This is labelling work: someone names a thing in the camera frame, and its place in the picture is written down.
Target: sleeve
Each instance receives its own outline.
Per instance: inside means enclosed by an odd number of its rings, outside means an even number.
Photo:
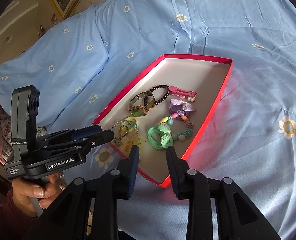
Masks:
[[[37,220],[22,213],[12,201],[12,190],[7,194],[7,203],[0,205],[0,236],[19,240]]]

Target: blue comforter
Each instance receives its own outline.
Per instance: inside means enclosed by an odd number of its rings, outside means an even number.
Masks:
[[[232,58],[234,71],[188,163],[233,178],[282,239],[296,233],[296,9],[288,0],[107,0],[50,29],[0,66],[0,103],[40,90],[38,126],[91,125],[138,73],[162,54]],[[100,154],[109,158],[102,163]],[[105,145],[64,172],[97,178],[120,157]],[[185,239],[188,203],[171,187],[137,176],[118,203],[119,228],[136,239]]]

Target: finger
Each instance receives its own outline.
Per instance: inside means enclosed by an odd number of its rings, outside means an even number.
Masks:
[[[19,196],[44,197],[45,195],[45,190],[41,186],[23,179],[14,179],[12,185],[14,194]]]
[[[58,188],[60,189],[59,187],[59,183],[60,183],[60,179],[57,179],[56,183],[55,184],[52,184],[52,183],[47,183],[45,186],[44,186],[44,190],[45,190],[45,195],[43,198],[48,198],[52,195],[54,195]]]
[[[55,184],[57,179],[60,178],[60,172],[48,175],[47,177],[52,184]]]
[[[44,198],[44,199],[41,199],[39,201],[39,205],[41,208],[48,208],[50,206],[50,204],[56,199],[56,197],[59,196],[59,194],[61,193],[61,188],[59,186],[56,187],[56,192],[48,197],[48,198]]]

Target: red box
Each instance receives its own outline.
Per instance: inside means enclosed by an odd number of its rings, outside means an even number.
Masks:
[[[190,120],[194,122],[193,136],[184,142],[174,142],[178,157],[187,160],[218,106],[232,73],[232,63],[232,59],[213,56],[162,55],[130,82],[99,114],[93,124],[101,125],[103,130],[110,129],[116,120],[124,120],[130,116],[128,104],[135,95],[149,91],[150,88],[158,84],[195,91],[197,97],[192,105],[197,111],[191,112],[190,115]],[[165,90],[157,89],[153,94],[157,100],[165,94]],[[169,116],[168,106],[171,98],[179,99],[179,97],[169,96],[162,104],[151,109],[146,116],[138,117],[140,134],[146,139],[144,149],[140,153],[141,160],[138,171],[152,183],[164,188],[170,185],[166,150],[156,151],[153,149],[147,141],[146,132],[151,126],[160,122],[163,117]],[[184,122],[177,120],[174,120],[174,125],[171,126],[172,133],[184,130],[184,128]],[[123,158],[126,158],[126,152],[122,152],[113,143],[110,145]]]

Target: human hand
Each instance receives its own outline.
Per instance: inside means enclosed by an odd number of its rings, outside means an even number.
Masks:
[[[59,187],[59,172],[47,177],[50,182],[47,183],[44,187],[20,178],[14,179],[12,181],[12,200],[15,206],[20,209],[21,212],[30,217],[36,217],[37,214],[35,208],[30,202],[29,197],[42,198],[41,200],[39,200],[39,205],[41,208],[47,208],[61,193],[61,188]]]

